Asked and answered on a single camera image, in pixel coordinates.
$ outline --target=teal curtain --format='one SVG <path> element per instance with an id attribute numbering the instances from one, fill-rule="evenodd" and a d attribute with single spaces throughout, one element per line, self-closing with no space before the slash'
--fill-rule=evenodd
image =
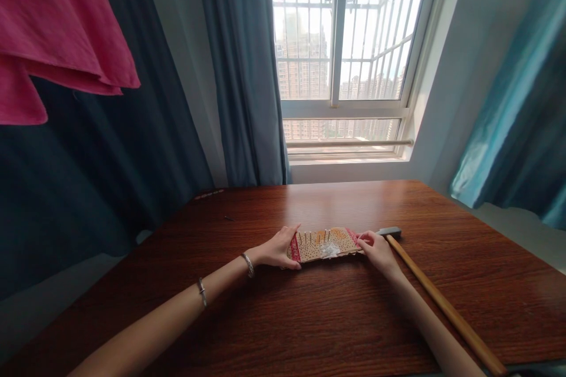
<path id="1" fill-rule="evenodd" d="M 121 256 L 213 187 L 152 0 L 110 0 L 141 87 L 100 96 L 34 78 L 49 121 L 0 126 L 0 299 Z"/>
<path id="2" fill-rule="evenodd" d="M 291 181 L 272 0 L 202 0 L 230 186 Z"/>
<path id="3" fill-rule="evenodd" d="M 566 0 L 531 0 L 450 187 L 566 230 Z"/>

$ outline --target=glass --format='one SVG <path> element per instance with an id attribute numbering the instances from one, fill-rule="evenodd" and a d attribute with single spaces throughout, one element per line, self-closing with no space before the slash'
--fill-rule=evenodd
<path id="1" fill-rule="evenodd" d="M 396 139 L 400 121 L 400 119 L 283 120 L 283 129 L 286 141 L 385 141 Z"/>
<path id="2" fill-rule="evenodd" d="M 353 120 L 283 120 L 285 140 L 313 141 L 384 141 L 396 140 L 400 119 Z M 392 153 L 395 146 L 288 147 L 291 156 L 358 156 Z"/>
<path id="3" fill-rule="evenodd" d="M 347 0 L 339 100 L 399 100 L 422 0 Z"/>
<path id="4" fill-rule="evenodd" d="M 330 99 L 333 0 L 273 0 L 281 100 Z"/>

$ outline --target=forearm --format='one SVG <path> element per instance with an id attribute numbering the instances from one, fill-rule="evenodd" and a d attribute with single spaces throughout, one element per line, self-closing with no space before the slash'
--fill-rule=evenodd
<path id="1" fill-rule="evenodd" d="M 397 293 L 401 305 L 419 328 L 445 375 L 485 377 L 401 270 L 386 277 Z"/>
<path id="2" fill-rule="evenodd" d="M 237 257 L 206 276 L 202 283 L 208 304 L 247 272 L 246 261 Z M 135 375 L 167 349 L 203 310 L 199 288 L 194 284 L 122 330 L 85 359 L 71 376 Z"/>

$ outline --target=red fabric trim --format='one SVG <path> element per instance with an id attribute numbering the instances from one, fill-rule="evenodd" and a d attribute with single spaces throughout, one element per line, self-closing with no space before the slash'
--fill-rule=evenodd
<path id="1" fill-rule="evenodd" d="M 299 253 L 299 246 L 297 245 L 297 235 L 293 236 L 291 240 L 291 259 L 297 262 L 301 261 L 301 254 Z"/>
<path id="2" fill-rule="evenodd" d="M 346 228 L 346 231 L 348 232 L 348 234 L 350 235 L 350 237 L 352 238 L 352 242 L 354 242 L 354 244 L 356 246 L 358 246 L 358 238 L 360 237 L 360 235 L 348 228 Z"/>

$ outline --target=wrist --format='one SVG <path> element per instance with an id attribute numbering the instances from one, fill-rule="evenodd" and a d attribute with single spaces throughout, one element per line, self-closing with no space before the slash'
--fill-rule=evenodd
<path id="1" fill-rule="evenodd" d="M 401 284 L 404 282 L 404 280 L 407 279 L 407 277 L 405 277 L 405 274 L 403 274 L 403 271 L 401 271 L 401 268 L 399 268 L 398 266 L 383 270 L 382 274 L 392 285 Z"/>
<path id="2" fill-rule="evenodd" d="M 246 250 L 246 252 L 244 253 L 248 256 L 253 266 L 263 264 L 264 258 L 261 253 L 260 246 L 252 247 L 251 249 Z"/>

